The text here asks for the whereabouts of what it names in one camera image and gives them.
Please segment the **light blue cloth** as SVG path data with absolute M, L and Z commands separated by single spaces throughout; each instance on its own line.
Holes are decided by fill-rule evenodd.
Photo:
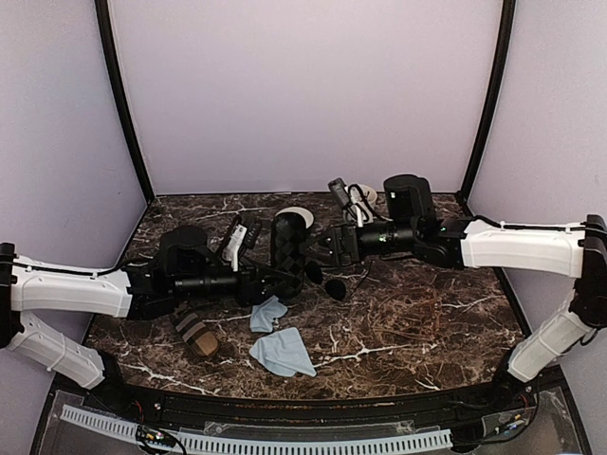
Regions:
M 293 377 L 301 373 L 315 377 L 317 372 L 297 328 L 291 327 L 255 341 L 249 354 L 269 372 Z
M 271 333 L 274 320 L 280 319 L 288 311 L 288 308 L 276 296 L 272 296 L 251 309 L 249 328 L 252 333 Z

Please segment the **black checkered glasses case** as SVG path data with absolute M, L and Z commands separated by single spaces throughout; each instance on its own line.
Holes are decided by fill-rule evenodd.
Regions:
M 270 263 L 274 269 L 290 276 L 278 294 L 281 300 L 293 299 L 303 289 L 305 257 L 300 252 L 300 245 L 306 237 L 306 223 L 299 213 L 278 213 L 272 220 Z

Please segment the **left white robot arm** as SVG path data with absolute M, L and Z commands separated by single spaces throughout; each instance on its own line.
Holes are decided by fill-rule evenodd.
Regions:
M 1 245 L 1 346 L 25 355 L 86 390 L 114 413 L 134 405 L 115 358 L 66 337 L 45 324 L 36 311 L 59 310 L 151 320 L 169 315 L 181 299 L 229 295 L 242 306 L 262 303 L 283 291 L 292 275 L 267 265 L 241 262 L 248 238 L 223 258 L 208 246 L 201 227 L 164 233 L 156 255 L 112 269 L 45 264 Z

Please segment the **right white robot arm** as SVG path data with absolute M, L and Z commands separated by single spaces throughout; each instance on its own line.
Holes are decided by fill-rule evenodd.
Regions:
M 447 269 L 501 267 L 574 279 L 569 297 L 541 327 L 519 343 L 484 391 L 494 411 L 506 410 L 549 363 L 591 332 L 606 326 L 606 224 L 591 214 L 581 223 L 520 225 L 481 215 L 440 219 L 427 179 L 401 174 L 385 180 L 387 218 L 330 227 L 302 252 L 345 267 L 370 256 L 408 253 Z

